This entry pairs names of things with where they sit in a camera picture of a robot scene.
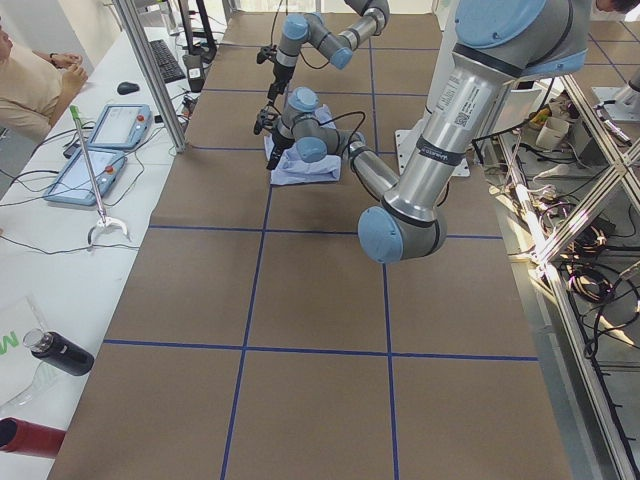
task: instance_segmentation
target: beige shirt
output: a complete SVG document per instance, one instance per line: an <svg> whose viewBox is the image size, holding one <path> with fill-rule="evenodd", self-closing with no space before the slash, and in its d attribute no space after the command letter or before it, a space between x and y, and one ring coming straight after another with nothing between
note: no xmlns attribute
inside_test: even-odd
<svg viewBox="0 0 640 480"><path fill-rule="evenodd" d="M0 62L0 125L41 142L61 90L62 75L53 65L14 44Z"/></svg>

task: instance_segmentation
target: person's hand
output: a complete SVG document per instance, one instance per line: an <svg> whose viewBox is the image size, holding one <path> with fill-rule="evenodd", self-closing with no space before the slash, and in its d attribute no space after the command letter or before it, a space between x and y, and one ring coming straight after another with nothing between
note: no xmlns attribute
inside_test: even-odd
<svg viewBox="0 0 640 480"><path fill-rule="evenodd" d="M77 95L87 81L87 72L80 65L73 64L62 75L62 89L72 95Z"/></svg>
<svg viewBox="0 0 640 480"><path fill-rule="evenodd" d="M71 65L80 65L82 63L82 55L77 53L56 53L51 57L51 60L57 68L69 68Z"/></svg>

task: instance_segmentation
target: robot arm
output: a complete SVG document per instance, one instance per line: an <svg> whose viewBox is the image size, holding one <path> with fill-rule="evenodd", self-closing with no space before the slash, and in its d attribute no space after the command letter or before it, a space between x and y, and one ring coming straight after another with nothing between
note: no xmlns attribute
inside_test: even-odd
<svg viewBox="0 0 640 480"><path fill-rule="evenodd" d="M294 144L300 158L307 163L317 162L327 155L342 155L346 150L354 132L320 125L314 115L318 105L318 96L306 87L296 88L289 95L271 132L274 147L267 170L275 169L284 151Z"/></svg>
<svg viewBox="0 0 640 480"><path fill-rule="evenodd" d="M305 43L316 48L333 66L342 70L353 57L353 52L373 35L380 35L389 22L387 0L345 0L361 18L345 31L335 35L327 29L319 14L288 15L282 30L280 44L267 45L258 52L259 64L269 60L273 62L274 81L269 86L267 98L273 105L278 95L284 94L293 78L296 63ZM272 125L273 116L264 108L258 114L254 127L257 135Z"/></svg>
<svg viewBox="0 0 640 480"><path fill-rule="evenodd" d="M437 199L500 91L518 79L581 68L590 7L590 0L460 1L454 70L403 174L391 186L380 184L380 206L360 217L360 243L371 258L389 263L440 248L446 226ZM379 162L371 155L359 162L363 154L356 151L351 155L356 166Z"/></svg>

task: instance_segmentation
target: label sticker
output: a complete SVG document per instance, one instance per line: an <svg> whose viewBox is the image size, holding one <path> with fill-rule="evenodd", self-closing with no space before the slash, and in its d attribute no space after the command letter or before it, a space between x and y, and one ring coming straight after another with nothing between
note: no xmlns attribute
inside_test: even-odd
<svg viewBox="0 0 640 480"><path fill-rule="evenodd" d="M440 100L438 100L438 104L436 105L436 110L440 110L440 113L446 113L459 88L460 79L454 76L449 77L449 81L445 85L444 91L442 95L440 95Z"/></svg>
<svg viewBox="0 0 640 480"><path fill-rule="evenodd" d="M447 152L446 150L442 150L425 140L423 136L418 138L416 148L418 149L418 153L423 157L431 158L437 162L444 163L452 167L460 165L460 163L462 163L462 157L464 156L463 153Z"/></svg>
<svg viewBox="0 0 640 480"><path fill-rule="evenodd" d="M491 89L472 81L462 83L460 78L451 76L436 105L447 120L457 127L471 130L475 127L484 109Z"/></svg>

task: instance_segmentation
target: person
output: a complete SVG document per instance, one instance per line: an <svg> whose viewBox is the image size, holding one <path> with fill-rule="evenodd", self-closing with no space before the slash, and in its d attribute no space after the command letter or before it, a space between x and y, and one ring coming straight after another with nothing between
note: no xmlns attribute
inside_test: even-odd
<svg viewBox="0 0 640 480"><path fill-rule="evenodd" d="M592 20L624 20L625 14L636 8L640 0L594 0Z"/></svg>
<svg viewBox="0 0 640 480"><path fill-rule="evenodd" d="M0 126L43 141L87 81L81 63L14 44L0 25Z"/></svg>

